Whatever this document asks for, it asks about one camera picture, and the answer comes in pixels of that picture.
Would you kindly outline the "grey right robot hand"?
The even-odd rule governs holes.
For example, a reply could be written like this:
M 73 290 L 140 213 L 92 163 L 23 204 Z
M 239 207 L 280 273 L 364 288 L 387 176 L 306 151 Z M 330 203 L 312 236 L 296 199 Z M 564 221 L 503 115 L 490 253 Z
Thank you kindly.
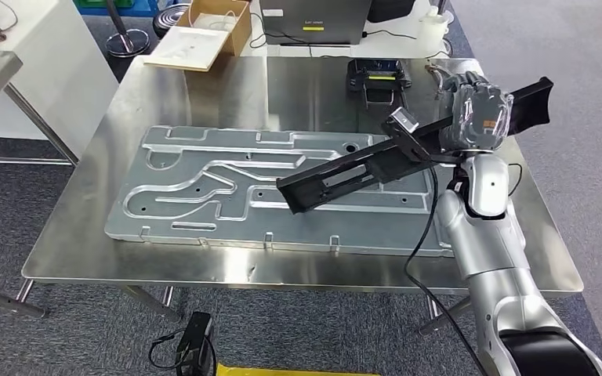
M 442 85 L 451 125 L 440 130 L 446 151 L 496 150 L 510 130 L 514 96 L 474 71 L 453 74 Z

